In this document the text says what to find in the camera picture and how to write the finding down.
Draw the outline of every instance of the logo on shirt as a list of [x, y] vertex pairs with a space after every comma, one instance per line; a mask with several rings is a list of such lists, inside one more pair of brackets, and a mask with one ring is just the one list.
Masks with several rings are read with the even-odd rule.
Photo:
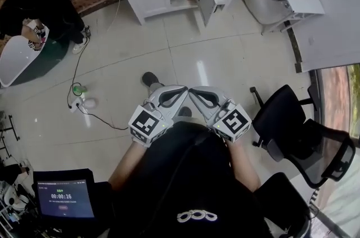
[[193, 220], [202, 220], [206, 219], [208, 221], [216, 221], [218, 219], [218, 216], [214, 213], [205, 211], [205, 210], [189, 210], [183, 213], [179, 213], [177, 216], [179, 223], [185, 223], [189, 221], [190, 219]]

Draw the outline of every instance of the mesh chair back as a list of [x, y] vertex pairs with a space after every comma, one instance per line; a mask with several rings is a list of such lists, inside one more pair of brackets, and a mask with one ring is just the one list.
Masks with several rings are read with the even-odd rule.
[[349, 134], [327, 128], [309, 119], [292, 141], [277, 141], [284, 158], [290, 160], [307, 184], [318, 188], [329, 178], [340, 180], [355, 155]]

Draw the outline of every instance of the black cable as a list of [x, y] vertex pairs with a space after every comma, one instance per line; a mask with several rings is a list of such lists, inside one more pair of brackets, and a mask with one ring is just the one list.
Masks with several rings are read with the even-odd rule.
[[[85, 47], [82, 49], [82, 51], [81, 51], [81, 53], [80, 53], [80, 56], [79, 56], [79, 58], [78, 58], [78, 62], [77, 62], [76, 67], [75, 67], [75, 72], [74, 72], [74, 76], [73, 76], [73, 81], [72, 81], [72, 83], [71, 83], [71, 86], [70, 86], [70, 89], [69, 89], [69, 93], [67, 93], [67, 96], [66, 96], [66, 103], [67, 103], [67, 106], [69, 107], [69, 109], [72, 108], [71, 105], [69, 104], [70, 92], [72, 91], [73, 94], [74, 94], [75, 96], [77, 96], [77, 97], [81, 96], [81, 94], [78, 95], [78, 94], [76, 94], [76, 93], [74, 92], [74, 85], [76, 85], [76, 84], [79, 84], [79, 86], [82, 86], [82, 85], [81, 85], [79, 82], [75, 82], [75, 83], [74, 83], [74, 80], [75, 80], [75, 77], [76, 77], [76, 75], [77, 75], [80, 58], [81, 58], [82, 54], [84, 53], [86, 47], [88, 47], [88, 45], [89, 45], [89, 43], [87, 43], [87, 44], [85, 45]], [[78, 105], [78, 104], [77, 104], [76, 106], [77, 106], [77, 108], [80, 110], [81, 113], [83, 113], [83, 114], [85, 114], [85, 115], [89, 115], [89, 116], [94, 116], [95, 118], [97, 118], [97, 119], [99, 119], [100, 121], [104, 122], [105, 124], [109, 125], [111, 128], [114, 128], [114, 129], [117, 129], [117, 130], [121, 130], [121, 131], [126, 130], [126, 129], [129, 128], [129, 127], [126, 127], [126, 128], [124, 128], [124, 129], [121, 129], [121, 128], [114, 127], [114, 126], [112, 126], [111, 124], [109, 124], [108, 122], [102, 120], [100, 117], [98, 117], [98, 116], [96, 116], [96, 115], [94, 115], [94, 114], [82, 112], [81, 109], [79, 108], [79, 105]]]
[[75, 67], [75, 72], [74, 72], [74, 76], [73, 76], [73, 81], [72, 81], [72, 83], [71, 83], [71, 86], [70, 86], [70, 89], [69, 89], [69, 93], [67, 94], [67, 97], [66, 97], [66, 103], [67, 103], [67, 106], [69, 107], [69, 109], [71, 109], [71, 106], [70, 106], [70, 104], [69, 104], [69, 96], [70, 96], [71, 90], [73, 91], [73, 94], [74, 94], [75, 96], [77, 96], [77, 97], [81, 96], [81, 94], [78, 95], [78, 94], [76, 94], [76, 93], [74, 92], [74, 88], [73, 88], [73, 87], [74, 87], [74, 85], [76, 85], [76, 84], [79, 84], [79, 85], [81, 86], [81, 84], [80, 84], [79, 82], [74, 83], [74, 80], [75, 80], [75, 76], [77, 75], [80, 58], [81, 58], [82, 54], [84, 53], [86, 47], [88, 47], [88, 45], [89, 45], [89, 43], [87, 43], [87, 44], [85, 45], [85, 47], [82, 49], [82, 51], [81, 51], [81, 53], [80, 53], [80, 56], [79, 56], [79, 58], [78, 58], [78, 62], [77, 62], [76, 67]]
[[94, 115], [94, 114], [83, 112], [83, 111], [80, 109], [79, 104], [76, 104], [76, 106], [77, 106], [77, 108], [80, 110], [81, 113], [83, 113], [83, 114], [85, 114], [85, 115], [89, 115], [89, 116], [94, 116], [95, 118], [97, 118], [97, 119], [99, 119], [100, 121], [104, 122], [105, 124], [109, 125], [111, 128], [114, 128], [114, 129], [117, 129], [117, 130], [122, 130], [122, 131], [129, 128], [129, 127], [126, 127], [126, 128], [121, 129], [121, 128], [114, 127], [113, 125], [111, 125], [111, 124], [109, 124], [108, 122], [102, 120], [100, 117], [98, 117], [98, 116], [96, 116], [96, 115]]

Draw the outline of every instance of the monitor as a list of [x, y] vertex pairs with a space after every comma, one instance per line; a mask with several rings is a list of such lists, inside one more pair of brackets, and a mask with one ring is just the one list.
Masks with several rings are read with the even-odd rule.
[[43, 215], [63, 218], [94, 218], [85, 179], [37, 181], [37, 191]]

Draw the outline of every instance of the power strip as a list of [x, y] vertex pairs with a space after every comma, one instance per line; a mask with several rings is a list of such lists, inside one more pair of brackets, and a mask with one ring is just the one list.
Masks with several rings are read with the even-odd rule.
[[77, 104], [78, 104], [79, 107], [83, 104], [83, 100], [80, 97], [76, 98], [75, 101], [73, 103], [71, 103], [71, 105], [70, 105], [71, 106], [71, 108], [70, 108], [71, 113], [74, 113], [78, 109]]

